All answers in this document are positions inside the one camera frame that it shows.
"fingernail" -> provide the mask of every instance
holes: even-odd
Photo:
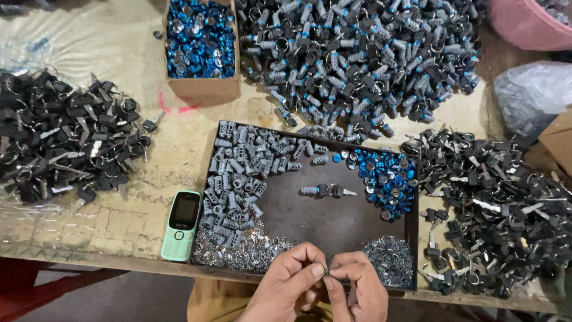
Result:
[[[314,277],[316,278],[322,278],[324,276],[324,267],[321,264],[314,264],[312,266],[312,274],[314,274]]]

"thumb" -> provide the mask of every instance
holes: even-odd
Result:
[[[324,277],[325,287],[328,289],[329,301],[332,304],[334,322],[351,322],[352,315],[349,312],[348,300],[345,297],[344,287],[340,281],[332,276]]]
[[[288,290],[294,298],[298,298],[302,293],[309,290],[316,284],[322,277],[324,277],[325,270],[322,264],[312,264],[306,266],[301,271],[297,272],[288,280]]]

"phone keypad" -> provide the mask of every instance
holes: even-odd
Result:
[[[186,260],[190,255],[190,239],[193,237],[193,233],[191,231],[168,229],[165,236],[161,255],[169,257],[167,259],[171,260],[177,260],[177,258],[181,261]]]

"mobile phone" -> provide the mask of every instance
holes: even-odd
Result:
[[[186,190],[177,192],[169,213],[161,257],[170,261],[189,259],[200,209],[201,194]]]

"plastic bag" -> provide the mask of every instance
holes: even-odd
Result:
[[[537,61],[512,68],[494,88],[507,128],[528,147],[572,104],[572,64]]]

